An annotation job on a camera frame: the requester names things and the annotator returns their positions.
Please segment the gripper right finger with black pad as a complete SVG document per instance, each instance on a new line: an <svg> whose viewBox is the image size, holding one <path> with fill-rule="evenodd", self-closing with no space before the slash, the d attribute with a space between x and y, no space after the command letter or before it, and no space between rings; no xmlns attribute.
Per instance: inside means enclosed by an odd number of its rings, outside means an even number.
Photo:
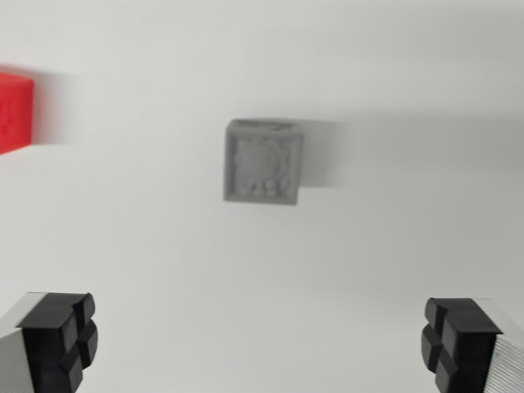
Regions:
<svg viewBox="0 0 524 393"><path fill-rule="evenodd" d="M421 352L445 393L523 391L523 327L492 299L430 298Z"/></svg>

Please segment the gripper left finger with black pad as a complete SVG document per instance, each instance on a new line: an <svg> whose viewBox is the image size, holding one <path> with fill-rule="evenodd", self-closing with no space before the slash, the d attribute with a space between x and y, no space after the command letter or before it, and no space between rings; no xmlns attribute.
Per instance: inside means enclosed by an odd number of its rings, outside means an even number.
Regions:
<svg viewBox="0 0 524 393"><path fill-rule="evenodd" d="M28 292L1 317L1 391L70 393L97 352L90 293Z"/></svg>

